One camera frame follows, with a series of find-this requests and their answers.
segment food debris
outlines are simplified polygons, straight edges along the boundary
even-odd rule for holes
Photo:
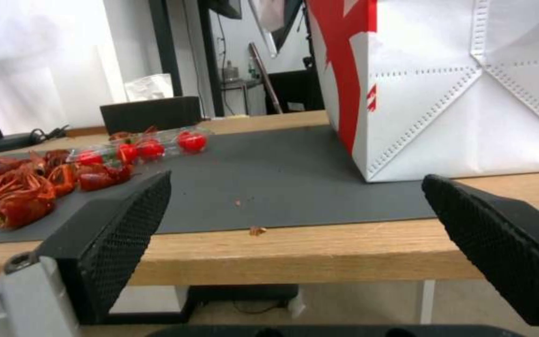
[[[252,226],[251,228],[248,229],[248,234],[251,236],[259,236],[267,231],[268,229],[265,227]]]

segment cherry tomato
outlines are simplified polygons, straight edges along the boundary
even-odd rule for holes
[[[145,140],[138,145],[138,155],[145,161],[157,160],[164,152],[163,145],[154,139]]]
[[[117,151],[118,159],[124,164],[132,164],[138,157],[137,147],[133,144],[120,144]]]
[[[196,132],[181,132],[178,134],[178,145],[188,153],[196,154],[207,144],[207,137]]]
[[[103,157],[93,150],[84,150],[79,153],[79,163],[82,165],[103,164]]]

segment floor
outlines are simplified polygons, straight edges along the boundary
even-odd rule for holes
[[[190,324],[413,324],[417,282],[308,284],[301,286],[306,309],[296,318],[287,309],[263,314],[238,312],[233,303],[212,303],[198,308]],[[249,303],[257,311],[267,303]],[[525,324],[486,281],[438,281],[434,297],[434,323],[487,324],[539,337],[539,328]],[[145,336],[163,326],[84,327],[86,337]]]

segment gray mat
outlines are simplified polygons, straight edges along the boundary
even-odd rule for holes
[[[432,218],[421,182],[364,182],[329,126],[212,136],[207,152],[137,168],[131,181],[60,199],[51,215],[0,242],[45,239],[84,203],[129,193],[170,169],[172,197],[158,233]]]

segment white wall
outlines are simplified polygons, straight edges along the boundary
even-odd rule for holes
[[[125,99],[102,0],[0,0],[4,134],[102,125]]]
[[[280,53],[275,59],[270,58],[263,37],[257,28],[257,23],[253,12],[248,4],[248,0],[241,0],[242,20],[229,19],[220,15],[224,34],[226,36],[226,60],[231,60],[233,66],[238,67],[239,75],[242,78],[248,76],[248,43],[254,42],[257,46],[261,60],[268,73],[280,73],[283,71],[303,70],[303,57],[309,56],[309,48],[306,40],[306,25],[303,20],[299,32],[297,27],[301,20],[302,11],[299,10],[297,19],[287,37],[286,43],[282,46]],[[218,24],[218,15],[210,11],[211,26],[214,38],[222,36]],[[222,57],[219,55],[223,51],[223,45],[216,44],[216,58],[218,68],[221,68]]]
[[[149,2],[103,0],[122,81],[161,73]]]

